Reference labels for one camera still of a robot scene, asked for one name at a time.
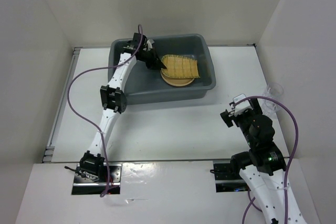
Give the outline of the woven bamboo tray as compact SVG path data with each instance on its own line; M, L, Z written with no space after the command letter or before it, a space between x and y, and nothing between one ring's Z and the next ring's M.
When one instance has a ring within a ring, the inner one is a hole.
M166 77L173 79L200 78L198 62L195 59L180 55L164 55L161 61L166 66L165 69L161 69L162 74Z

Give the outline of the yellow bear plate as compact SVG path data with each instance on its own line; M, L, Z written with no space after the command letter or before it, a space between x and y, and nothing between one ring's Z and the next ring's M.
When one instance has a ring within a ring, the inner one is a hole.
M161 72L161 77L167 84L174 87L184 87L191 84L195 80L194 78L187 78L187 79L170 78L165 76L163 72Z

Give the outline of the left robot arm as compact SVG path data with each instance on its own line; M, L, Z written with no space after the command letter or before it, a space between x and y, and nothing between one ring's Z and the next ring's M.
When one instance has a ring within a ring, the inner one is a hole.
M110 182L110 171L105 168L107 161L106 142L118 117L127 108L127 98L124 94L125 84L137 61L145 63L150 70L165 69L166 66L158 57L155 49L146 36L140 31L134 33L132 40L121 49L119 63L114 69L112 78L100 88L100 98L103 114L94 140L80 160L80 169L91 181L106 179Z

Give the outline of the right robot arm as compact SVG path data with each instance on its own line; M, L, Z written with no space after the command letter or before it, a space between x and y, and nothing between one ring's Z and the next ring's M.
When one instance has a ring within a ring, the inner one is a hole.
M288 179L292 160L285 160L274 142L272 119L264 115L259 96L240 94L221 113L228 127L240 128L249 150L230 159L230 172L242 178L253 194L266 223L306 223Z

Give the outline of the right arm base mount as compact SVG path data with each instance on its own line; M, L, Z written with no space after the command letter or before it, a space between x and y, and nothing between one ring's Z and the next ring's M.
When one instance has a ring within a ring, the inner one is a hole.
M248 186L245 181L231 171L229 160L214 160L213 168L209 170L215 179L217 193L231 193L247 191Z

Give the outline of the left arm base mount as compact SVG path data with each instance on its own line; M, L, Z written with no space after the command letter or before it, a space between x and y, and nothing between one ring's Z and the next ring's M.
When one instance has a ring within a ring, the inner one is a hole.
M64 169L74 173L72 184L72 195L100 195L108 185L107 195L118 195L120 193L122 165L110 165L110 179L107 178L107 169L104 167L100 175L92 175L80 169L64 166Z

